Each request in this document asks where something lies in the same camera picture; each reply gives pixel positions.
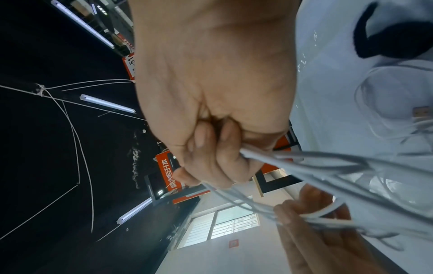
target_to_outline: white surface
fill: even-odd
[[[310,0],[297,18],[298,88],[290,120],[303,150],[373,156],[396,149],[425,151],[425,143],[411,140],[403,148],[399,141],[374,137],[354,102],[354,91],[366,73],[379,64],[392,62],[383,57],[357,57],[352,32],[367,0]],[[433,167],[433,162],[424,166]],[[398,223],[380,211],[349,206],[354,220]],[[380,251],[410,274],[431,272],[433,244],[397,237],[404,252],[371,241]]]
[[[281,190],[260,198],[253,182],[242,185],[239,190],[252,195],[254,201],[269,205],[277,205],[289,198]],[[200,202],[199,208],[208,210],[226,204],[214,196],[214,193],[204,195],[203,201],[207,202]],[[259,216],[259,221],[258,227],[169,251],[157,274],[289,274],[275,223],[262,216]],[[235,239],[239,239],[239,247],[229,249],[229,241]]]

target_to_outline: white wall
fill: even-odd
[[[238,186],[253,200],[277,205],[290,196],[275,190],[261,198],[253,182]],[[213,193],[202,196],[194,216],[208,213],[227,203]],[[289,274],[275,223],[259,216],[260,226],[222,236],[193,246],[170,251],[157,274]],[[229,249],[229,241],[239,239],[239,247]]]

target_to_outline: white table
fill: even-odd
[[[298,87],[290,120],[303,150],[373,156],[393,153],[398,145],[398,141],[373,136],[354,102],[354,91],[366,73],[376,64],[390,61],[383,57],[360,59],[354,51],[352,32],[370,2],[304,0],[300,7],[296,30]],[[420,144],[414,139],[404,149],[414,151],[417,146]],[[399,223],[380,211],[350,202],[349,207],[355,220]],[[432,243],[403,236],[396,239],[404,245],[404,252],[376,240],[370,242],[410,274],[432,272]]]

